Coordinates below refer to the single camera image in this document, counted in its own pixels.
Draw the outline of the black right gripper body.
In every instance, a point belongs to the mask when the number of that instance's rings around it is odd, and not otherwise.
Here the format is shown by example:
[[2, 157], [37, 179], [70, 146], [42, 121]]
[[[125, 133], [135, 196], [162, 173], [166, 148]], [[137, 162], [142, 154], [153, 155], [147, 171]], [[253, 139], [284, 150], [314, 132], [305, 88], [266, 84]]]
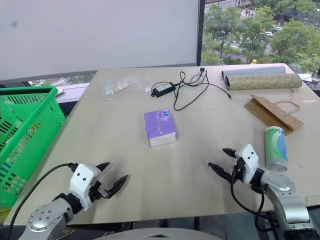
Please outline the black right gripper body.
[[241, 181], [244, 182], [246, 175], [246, 162], [240, 157], [233, 168], [231, 174], [231, 182]]

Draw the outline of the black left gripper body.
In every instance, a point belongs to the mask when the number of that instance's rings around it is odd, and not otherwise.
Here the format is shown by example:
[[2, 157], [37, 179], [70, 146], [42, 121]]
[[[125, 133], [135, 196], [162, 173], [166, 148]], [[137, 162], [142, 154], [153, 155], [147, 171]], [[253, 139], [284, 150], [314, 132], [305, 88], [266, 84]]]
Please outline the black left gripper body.
[[91, 201], [96, 201], [100, 198], [110, 199], [112, 197], [109, 191], [101, 188], [101, 182], [98, 180], [95, 182], [93, 186], [90, 187], [88, 195]]

